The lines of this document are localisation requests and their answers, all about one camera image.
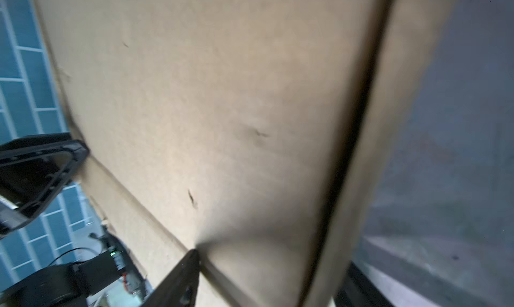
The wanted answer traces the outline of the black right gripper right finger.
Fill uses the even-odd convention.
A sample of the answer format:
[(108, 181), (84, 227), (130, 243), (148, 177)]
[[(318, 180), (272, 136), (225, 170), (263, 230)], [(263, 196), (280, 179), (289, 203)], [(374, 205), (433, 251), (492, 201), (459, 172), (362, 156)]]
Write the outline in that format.
[(369, 278), (352, 262), (339, 291), (335, 295), (337, 307), (393, 307)]

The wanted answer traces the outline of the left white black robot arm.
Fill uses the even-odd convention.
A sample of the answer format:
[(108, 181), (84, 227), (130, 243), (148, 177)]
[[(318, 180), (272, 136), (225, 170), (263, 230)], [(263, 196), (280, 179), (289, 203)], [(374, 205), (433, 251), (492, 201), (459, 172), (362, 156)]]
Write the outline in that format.
[[(90, 151), (68, 133), (33, 135), (1, 145), (1, 237), (38, 218), (72, 181)], [(86, 306), (117, 280), (140, 300), (147, 285), (121, 241), (106, 228), (101, 252), (78, 262), (47, 267), (1, 293), (2, 306)]]

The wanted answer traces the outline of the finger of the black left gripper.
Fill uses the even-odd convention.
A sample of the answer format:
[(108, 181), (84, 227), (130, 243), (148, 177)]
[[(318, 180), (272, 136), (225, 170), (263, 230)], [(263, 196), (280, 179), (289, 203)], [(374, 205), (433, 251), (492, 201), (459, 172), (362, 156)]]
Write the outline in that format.
[(89, 154), (87, 145), (69, 133), (32, 135), (1, 145), (1, 238), (41, 215)]

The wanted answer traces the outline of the brown cardboard box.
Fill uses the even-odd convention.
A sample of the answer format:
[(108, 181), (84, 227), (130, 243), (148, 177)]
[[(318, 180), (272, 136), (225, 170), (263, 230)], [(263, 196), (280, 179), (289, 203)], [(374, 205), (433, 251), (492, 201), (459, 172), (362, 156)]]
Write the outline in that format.
[(157, 286), (326, 306), (455, 0), (35, 0), (80, 184)]

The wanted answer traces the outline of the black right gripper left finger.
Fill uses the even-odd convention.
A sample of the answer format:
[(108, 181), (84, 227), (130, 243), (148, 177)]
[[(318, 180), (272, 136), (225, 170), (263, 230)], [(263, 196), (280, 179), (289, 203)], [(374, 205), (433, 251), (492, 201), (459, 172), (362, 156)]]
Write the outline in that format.
[(142, 307), (194, 307), (198, 295), (200, 255), (191, 249), (144, 301)]

